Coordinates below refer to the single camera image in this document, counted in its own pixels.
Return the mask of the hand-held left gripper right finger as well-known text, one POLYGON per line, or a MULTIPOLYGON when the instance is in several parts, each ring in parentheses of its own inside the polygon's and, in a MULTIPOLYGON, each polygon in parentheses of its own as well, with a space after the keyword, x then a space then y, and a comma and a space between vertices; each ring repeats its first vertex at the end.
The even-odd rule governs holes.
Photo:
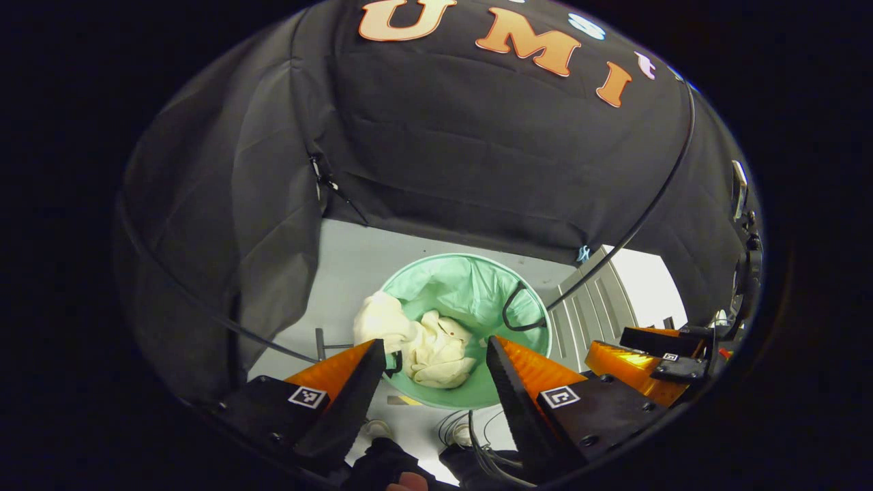
POLYGON ((533 481, 552 481, 614 453, 668 409, 617 377, 585 377, 500 336, 486 364, 533 481))

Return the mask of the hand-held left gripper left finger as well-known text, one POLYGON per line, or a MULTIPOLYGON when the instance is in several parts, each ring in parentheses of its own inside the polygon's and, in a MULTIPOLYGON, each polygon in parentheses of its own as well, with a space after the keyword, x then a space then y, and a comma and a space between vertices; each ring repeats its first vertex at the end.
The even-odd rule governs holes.
POLYGON ((370 340, 286 379, 256 377, 219 402, 218 421, 284 465, 338 471, 385 370, 383 340, 370 340))

